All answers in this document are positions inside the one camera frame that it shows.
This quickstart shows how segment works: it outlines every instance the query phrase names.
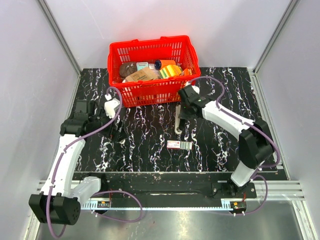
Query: brown cardboard box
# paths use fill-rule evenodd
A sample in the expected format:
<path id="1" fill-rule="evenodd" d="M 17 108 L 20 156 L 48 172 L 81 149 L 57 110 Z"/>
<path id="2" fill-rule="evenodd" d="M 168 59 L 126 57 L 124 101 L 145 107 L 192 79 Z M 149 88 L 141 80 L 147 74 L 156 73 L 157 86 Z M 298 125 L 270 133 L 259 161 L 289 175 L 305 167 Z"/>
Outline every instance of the brown cardboard box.
<path id="1" fill-rule="evenodd" d="M 139 71 L 132 73 L 125 78 L 126 82 L 149 81 L 158 79 L 158 76 L 149 67 L 145 67 Z"/>

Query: white wall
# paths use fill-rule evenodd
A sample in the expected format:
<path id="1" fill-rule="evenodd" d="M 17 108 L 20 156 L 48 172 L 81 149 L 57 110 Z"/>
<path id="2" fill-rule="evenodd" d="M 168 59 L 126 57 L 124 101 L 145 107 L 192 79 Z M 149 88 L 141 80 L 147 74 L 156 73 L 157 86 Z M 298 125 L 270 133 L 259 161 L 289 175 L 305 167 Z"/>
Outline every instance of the white wall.
<path id="1" fill-rule="evenodd" d="M 254 67 L 290 0 L 46 0 L 82 68 L 109 44 L 188 35 L 202 67 Z"/>
<path id="2" fill-rule="evenodd" d="M 0 33 L 0 238 L 18 240 L 77 76 L 35 0 L 1 1 Z"/>
<path id="3" fill-rule="evenodd" d="M 286 157 L 320 235 L 320 1 L 300 1 L 258 72 Z"/>

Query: yellow package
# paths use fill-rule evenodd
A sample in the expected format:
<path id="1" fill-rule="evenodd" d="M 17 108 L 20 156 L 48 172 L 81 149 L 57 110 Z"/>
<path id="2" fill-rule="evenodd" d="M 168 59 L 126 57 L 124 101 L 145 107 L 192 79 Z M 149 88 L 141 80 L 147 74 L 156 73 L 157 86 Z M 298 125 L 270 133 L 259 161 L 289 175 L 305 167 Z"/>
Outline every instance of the yellow package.
<path id="1" fill-rule="evenodd" d="M 179 76 L 182 73 L 182 68 L 177 65 L 168 65 L 159 70 L 162 79 L 168 79 L 174 76 Z"/>

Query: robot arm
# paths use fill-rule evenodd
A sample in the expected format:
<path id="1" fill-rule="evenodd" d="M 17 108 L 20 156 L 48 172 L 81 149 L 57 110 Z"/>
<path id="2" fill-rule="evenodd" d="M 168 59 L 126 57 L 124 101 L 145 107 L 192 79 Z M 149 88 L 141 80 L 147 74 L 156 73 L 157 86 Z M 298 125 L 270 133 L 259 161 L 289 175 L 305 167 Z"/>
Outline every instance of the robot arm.
<path id="1" fill-rule="evenodd" d="M 46 201 L 52 186 L 51 182 L 56 165 L 61 153 L 64 152 L 64 148 L 81 136 L 108 123 L 114 117 L 115 110 L 119 108 L 120 102 L 117 99 L 111 99 L 104 104 L 104 108 L 101 107 L 96 110 L 95 105 L 94 101 L 78 100 L 74 112 L 61 125 L 58 152 L 48 179 L 41 188 L 40 194 L 32 194 L 29 199 L 29 206 L 41 223 L 47 223 Z M 127 137 L 121 121 L 118 125 L 112 123 L 100 133 L 117 142 Z M 79 218 L 81 206 L 93 194 L 100 190 L 108 190 L 107 181 L 96 176 L 85 177 L 77 187 L 71 189 L 72 177 L 85 143 L 85 139 L 74 143 L 64 153 L 57 168 L 50 199 L 50 219 L 53 224 L 74 225 Z"/>
<path id="2" fill-rule="evenodd" d="M 237 119 L 222 112 L 211 97 L 201 97 L 197 86 L 187 85 L 179 91 L 181 106 L 176 109 L 175 132 L 181 134 L 186 120 L 203 118 L 211 121 L 231 133 L 239 143 L 239 164 L 231 175 L 235 187 L 244 186 L 257 167 L 265 162 L 274 152 L 271 144 L 258 132 L 243 122 L 253 124 L 272 139 L 268 124 L 259 119 L 253 121 L 242 117 L 219 105 Z"/>

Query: cable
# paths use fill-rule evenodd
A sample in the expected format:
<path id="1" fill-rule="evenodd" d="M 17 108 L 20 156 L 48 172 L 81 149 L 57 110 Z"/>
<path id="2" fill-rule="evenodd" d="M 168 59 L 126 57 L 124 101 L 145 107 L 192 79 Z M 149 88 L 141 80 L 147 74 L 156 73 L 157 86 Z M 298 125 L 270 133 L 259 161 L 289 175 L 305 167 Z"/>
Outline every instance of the cable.
<path id="1" fill-rule="evenodd" d="M 105 219 L 111 219 L 111 220 L 115 220 L 115 221 L 122 222 L 122 223 L 136 223 L 136 222 L 139 222 L 144 217 L 143 216 L 143 208 L 142 208 L 141 202 L 133 194 L 131 194 L 131 193 L 127 192 L 127 191 L 110 190 L 110 191 L 96 192 L 92 196 L 98 196 L 98 195 L 101 195 L 101 194 L 115 194 L 115 193 L 126 194 L 126 195 L 130 196 L 131 198 L 133 198 L 136 201 L 136 203 L 139 205 L 139 207 L 140 207 L 140 215 L 139 215 L 139 217 L 137 217 L 134 220 L 123 220 L 123 219 L 115 218 L 115 217 L 112 217 L 112 216 L 105 216 L 105 215 L 102 215 L 102 214 L 97 213 L 97 212 L 95 214 L 97 214 L 97 215 L 99 215 L 99 216 L 101 216 L 101 217 L 103 217 Z"/>
<path id="2" fill-rule="evenodd" d="M 105 125 L 103 125 L 102 127 L 98 128 L 97 130 L 94 130 L 86 135 L 83 135 L 79 138 L 77 138 L 76 140 L 72 141 L 71 143 L 69 143 L 64 149 L 63 149 L 63 152 L 60 154 L 59 158 L 58 158 L 58 161 L 56 162 L 56 165 L 55 165 L 55 168 L 53 170 L 53 174 L 52 174 L 52 179 L 51 179 L 51 186 L 49 187 L 49 192 L 48 192 L 48 196 L 47 196 L 47 199 L 46 199 L 46 205 L 45 205 L 45 215 L 46 215 L 46 221 L 48 223 L 48 227 L 49 227 L 49 231 L 52 235 L 53 238 L 55 239 L 59 239 L 61 238 L 61 236 L 64 234 L 65 230 L 66 230 L 66 225 L 63 226 L 62 228 L 62 231 L 59 235 L 56 235 L 54 230 L 53 230 L 53 227 L 52 227 L 52 223 L 51 223 L 51 219 L 50 219 L 50 200 L 51 200 L 51 196 L 52 196 L 52 191 L 53 191 L 53 188 L 54 188 L 54 185 L 55 185 L 55 180 L 56 180 L 56 175 L 57 175 L 57 172 L 58 172 L 58 168 L 59 168 L 59 165 L 61 163 L 61 160 L 64 156 L 64 154 L 67 152 L 68 148 L 70 148 L 73 144 L 75 144 L 76 142 L 82 140 L 82 139 L 85 139 L 87 137 L 90 137 L 98 132 L 100 132 L 101 130 L 105 129 L 106 127 L 108 127 L 110 124 L 112 124 L 115 119 L 118 117 L 120 111 L 121 111 L 121 107 L 122 107 L 122 96 L 121 96 L 121 93 L 120 91 L 116 88 L 116 87 L 113 87 L 113 86 L 110 86 L 107 90 L 106 90 L 106 93 L 108 94 L 110 92 L 110 90 L 113 89 L 116 91 L 116 93 L 118 94 L 119 98 L 120 98 L 120 106 L 119 106 L 119 109 L 117 110 L 116 114 L 114 115 L 113 119 L 111 119 L 108 123 L 106 123 Z"/>
<path id="3" fill-rule="evenodd" d="M 211 77 L 211 76 L 199 76 L 199 77 L 196 77 L 196 78 L 190 80 L 189 83 L 191 83 L 191 82 L 193 82 L 193 81 L 195 81 L 195 80 L 199 80 L 199 79 L 211 79 L 211 80 L 215 81 L 216 83 L 218 83 L 218 84 L 222 87 L 222 92 L 221 92 L 221 94 L 217 97 L 217 99 L 216 99 L 216 101 L 215 101 L 216 107 L 217 107 L 220 111 L 222 111 L 223 113 L 225 113 L 226 115 L 228 115 L 229 117 L 237 120 L 238 122 L 240 122 L 240 123 L 242 123 L 242 124 L 244 124 L 244 125 L 247 125 L 248 127 L 254 129 L 255 131 L 257 131 L 257 132 L 258 132 L 259 134 L 261 134 L 265 139 L 267 139 L 267 141 L 272 145 L 273 149 L 274 149 L 275 152 L 276 152 L 276 161 L 275 161 L 275 163 L 266 164 L 266 165 L 261 165 L 261 166 L 259 166 L 259 167 L 260 167 L 260 168 L 272 168 L 272 167 L 277 166 L 277 165 L 279 164 L 279 162 L 280 162 L 280 157 L 281 157 L 281 156 L 280 156 L 280 150 L 279 150 L 278 146 L 275 144 L 275 142 L 274 142 L 268 135 L 266 135 L 263 131 L 261 131 L 259 128 L 257 128 L 257 127 L 254 126 L 253 124 L 248 123 L 248 122 L 245 122 L 245 121 L 243 122 L 239 117 L 231 114 L 230 112 L 228 112 L 228 111 L 226 111 L 226 110 L 224 110 L 223 108 L 220 107 L 219 101 L 220 101 L 220 99 L 223 97 L 223 95 L 225 94 L 225 91 L 226 91 L 225 86 L 222 84 L 222 82 L 220 82 L 219 80 L 217 80 L 217 79 L 215 79 L 214 77 Z M 257 175 L 257 172 L 258 172 L 258 171 L 259 171 L 259 168 L 257 168 L 257 169 L 253 172 L 253 174 L 252 174 L 252 176 L 251 176 L 251 179 L 254 180 L 254 179 L 256 179 L 256 178 L 261 178 L 261 179 L 264 181 L 264 183 L 265 183 L 265 197 L 264 197 L 264 200 L 263 200 L 262 204 L 261 204 L 257 209 L 245 213 L 246 215 L 250 215 L 250 214 L 256 213 L 259 209 L 261 209 L 261 208 L 263 207 L 263 205 L 264 205 L 264 204 L 266 203 L 266 201 L 267 201 L 267 197 L 268 197 L 268 184 L 267 184 L 266 179 L 265 179 L 263 176 Z M 220 215 L 228 215 L 228 216 L 230 215 L 230 214 L 223 214 L 223 213 L 217 213 L 217 214 L 220 214 Z"/>

